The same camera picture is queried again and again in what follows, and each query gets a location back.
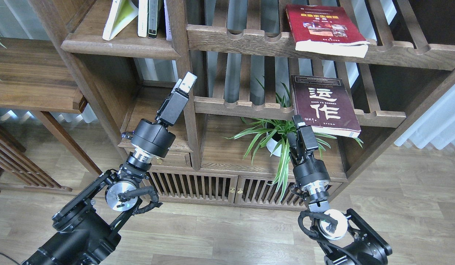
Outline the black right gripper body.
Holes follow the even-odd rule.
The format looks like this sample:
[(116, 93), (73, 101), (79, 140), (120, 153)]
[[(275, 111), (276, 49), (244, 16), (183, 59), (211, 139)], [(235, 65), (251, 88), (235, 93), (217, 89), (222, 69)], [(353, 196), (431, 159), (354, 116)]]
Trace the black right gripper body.
[(297, 151), (291, 151), (293, 174), (296, 185), (303, 192), (323, 192), (326, 190), (330, 177), (322, 160), (314, 157), (318, 150), (311, 127), (297, 129)]

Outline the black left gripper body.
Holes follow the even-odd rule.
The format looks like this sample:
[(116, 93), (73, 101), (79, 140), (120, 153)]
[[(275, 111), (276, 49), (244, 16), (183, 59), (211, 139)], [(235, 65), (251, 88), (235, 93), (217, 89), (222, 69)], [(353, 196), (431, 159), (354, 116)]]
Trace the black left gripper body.
[(121, 137), (131, 140), (138, 149), (165, 158), (176, 136), (167, 130), (173, 126), (188, 102), (188, 92), (175, 88), (164, 99), (155, 116), (155, 123), (141, 119), (134, 131), (125, 131)]

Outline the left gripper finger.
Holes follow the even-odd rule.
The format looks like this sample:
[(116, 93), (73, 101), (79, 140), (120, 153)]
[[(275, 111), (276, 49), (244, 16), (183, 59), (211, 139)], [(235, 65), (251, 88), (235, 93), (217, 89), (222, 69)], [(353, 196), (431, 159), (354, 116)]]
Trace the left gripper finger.
[(185, 77), (179, 81), (179, 89), (185, 93), (189, 93), (196, 81), (197, 76), (191, 72), (187, 72)]

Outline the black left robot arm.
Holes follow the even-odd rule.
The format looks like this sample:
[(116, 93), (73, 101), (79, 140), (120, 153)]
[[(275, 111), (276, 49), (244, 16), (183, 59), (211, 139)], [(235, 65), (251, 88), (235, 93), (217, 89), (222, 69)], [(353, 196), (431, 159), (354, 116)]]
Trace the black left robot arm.
[(189, 99), (197, 77), (188, 72), (179, 79), (157, 111), (155, 122), (142, 119), (134, 131), (122, 134), (135, 146), (119, 170), (110, 169), (72, 199), (53, 217), (56, 234), (23, 262), (24, 265), (99, 264), (115, 251), (120, 228), (133, 215), (162, 206), (148, 179), (154, 158), (164, 158), (175, 135), (173, 126)]

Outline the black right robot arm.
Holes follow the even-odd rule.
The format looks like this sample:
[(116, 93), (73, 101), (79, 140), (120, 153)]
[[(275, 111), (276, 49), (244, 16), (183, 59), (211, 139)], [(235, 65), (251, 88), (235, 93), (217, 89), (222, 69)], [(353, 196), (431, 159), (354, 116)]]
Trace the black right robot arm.
[(288, 141), (296, 182), (291, 191), (299, 190), (308, 204), (298, 217), (301, 231), (319, 244), (327, 265), (387, 265), (391, 246), (353, 209), (330, 208), (330, 178), (324, 162), (314, 157), (318, 144), (312, 127), (300, 115), (292, 120), (296, 133), (288, 133)]

